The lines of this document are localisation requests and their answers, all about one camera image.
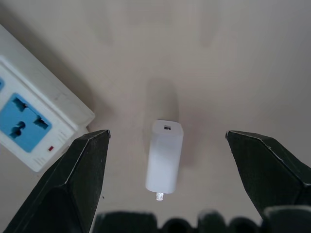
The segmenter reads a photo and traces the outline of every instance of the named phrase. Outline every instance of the power strip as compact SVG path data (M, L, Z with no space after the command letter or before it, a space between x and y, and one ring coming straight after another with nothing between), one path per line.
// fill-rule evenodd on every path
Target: power strip
M94 113L0 25L0 143L34 171L87 132Z

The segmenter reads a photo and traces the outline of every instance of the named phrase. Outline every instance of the electrical outlet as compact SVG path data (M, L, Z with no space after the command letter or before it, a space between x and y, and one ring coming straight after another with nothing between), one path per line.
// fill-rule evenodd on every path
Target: electrical outlet
M24 151L31 152L52 124L19 94L13 94L0 111L0 130Z
M1 25L0 89L0 143L33 171L53 164L95 117Z
M4 87L4 81L2 78L0 78L0 91Z

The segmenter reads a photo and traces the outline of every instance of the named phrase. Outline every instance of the white surface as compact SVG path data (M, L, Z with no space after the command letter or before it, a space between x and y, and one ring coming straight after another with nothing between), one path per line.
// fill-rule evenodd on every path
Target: white surface
M179 123L166 120L154 122L146 177L146 188L149 191L175 191L183 137L184 132Z
M311 1L1 3L0 23L95 112L89 130L111 130L98 212L147 211L159 226L173 216L195 226L200 211L216 209L227 221L260 222L227 130L272 136L311 165ZM184 130L176 191L163 201L145 188L156 119ZM1 150L2 229L38 180L19 163Z
M18 93L52 124L31 152L24 151L0 131L0 143L33 171L59 157L94 118L94 113L1 25L0 77L5 83L0 91L0 110Z

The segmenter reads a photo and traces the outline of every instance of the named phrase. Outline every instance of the socket hole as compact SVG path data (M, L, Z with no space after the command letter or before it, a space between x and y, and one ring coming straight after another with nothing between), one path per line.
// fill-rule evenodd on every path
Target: socket hole
M16 105L16 107L22 112L27 108L27 104L23 103L19 98L15 98L13 100L13 103Z
M3 88L3 86L4 86L4 81L0 78L0 91Z
M34 121L34 124L45 129L45 130L48 127L47 123L45 123L44 120L42 120L42 118L40 116L37 116L37 119Z
M17 138L18 136L21 136L21 130L23 130L26 127L26 124L23 121L20 121L16 127L12 128L12 133L10 136L12 138Z

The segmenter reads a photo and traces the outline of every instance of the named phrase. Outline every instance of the white power adapter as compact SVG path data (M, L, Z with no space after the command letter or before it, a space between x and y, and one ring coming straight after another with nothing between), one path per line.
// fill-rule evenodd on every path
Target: white power adapter
M156 200L175 191L184 132L173 121L157 120L152 126L146 188Z
M87 133L94 113L0 25L0 143L34 171Z

